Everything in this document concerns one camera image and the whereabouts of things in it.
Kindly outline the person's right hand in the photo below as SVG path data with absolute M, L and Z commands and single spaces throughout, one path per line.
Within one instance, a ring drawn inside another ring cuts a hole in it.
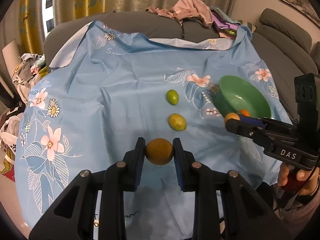
M 278 186 L 284 187 L 287 182 L 289 181 L 289 174 L 290 174 L 290 165 L 287 165 L 286 163 L 282 163 L 280 166 L 280 170 L 278 173 Z M 319 167 L 317 167 L 312 174 L 312 176 L 309 178 L 311 171 L 304 171 L 299 170 L 296 173 L 296 181 L 306 181 L 304 186 L 299 192 L 299 195 L 303 196 L 310 196 L 313 195 L 318 187 L 318 178 L 319 178 Z

